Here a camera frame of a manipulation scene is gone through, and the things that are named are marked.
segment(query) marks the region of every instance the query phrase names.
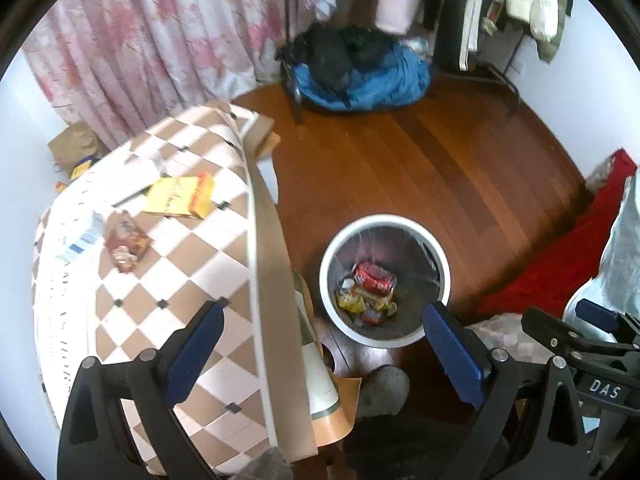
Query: red blanket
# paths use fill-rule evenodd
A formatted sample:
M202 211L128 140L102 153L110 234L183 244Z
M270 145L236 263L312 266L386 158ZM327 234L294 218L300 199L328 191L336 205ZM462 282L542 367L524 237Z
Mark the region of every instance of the red blanket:
M485 298L476 312L522 313L537 306L562 317L574 292L598 273L602 251L620 209L625 180L636 169L627 152L618 150L607 183L572 231L539 254L514 282Z

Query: floor plank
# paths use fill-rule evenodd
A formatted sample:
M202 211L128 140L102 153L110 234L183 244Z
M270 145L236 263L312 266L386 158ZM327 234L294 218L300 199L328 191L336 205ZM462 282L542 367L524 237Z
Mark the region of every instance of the floor plank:
M280 86L239 105L275 119L278 212L293 267L310 288L323 338L342 376L401 365L412 380L406 408L465 420L426 341L379 351L350 341L323 313L318 271L335 234L357 218L392 213L425 226L452 273L449 306L461 319L565 232L587 203L584 181L546 126L493 86L439 80L420 102L392 112L330 114L307 107L296 125Z

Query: white wall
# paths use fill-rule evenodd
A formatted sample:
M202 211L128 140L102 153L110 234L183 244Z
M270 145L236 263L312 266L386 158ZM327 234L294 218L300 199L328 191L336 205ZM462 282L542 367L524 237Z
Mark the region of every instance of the white wall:
M482 46L494 62L506 60L514 35L507 36ZM618 148L640 162L640 72L588 0L574 0L551 64L538 60L531 38L515 59L521 73L508 77L584 176Z
M59 430L39 377L31 266L38 217L61 179L47 141L65 127L19 52L0 81L0 412L47 480L56 478Z

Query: blue gripper pad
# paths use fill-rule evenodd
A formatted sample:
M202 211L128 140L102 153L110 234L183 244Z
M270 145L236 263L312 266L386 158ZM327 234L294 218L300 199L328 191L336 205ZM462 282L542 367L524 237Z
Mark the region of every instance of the blue gripper pad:
M620 328L617 313L590 300L578 301L575 306L575 315L610 334L616 333Z
M165 405L173 407L184 402L191 393L224 330L223 307L217 303L207 312L168 369L164 388Z
M436 352L458 397L478 410L485 399L482 387L484 372L434 305L425 307L422 325L424 335Z

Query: pink floral curtain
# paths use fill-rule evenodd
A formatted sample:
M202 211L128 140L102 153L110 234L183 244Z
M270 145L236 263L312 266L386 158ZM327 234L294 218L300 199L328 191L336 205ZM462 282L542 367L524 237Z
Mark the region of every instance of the pink floral curtain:
M56 111L113 148L278 73L283 0L59 0L24 51Z

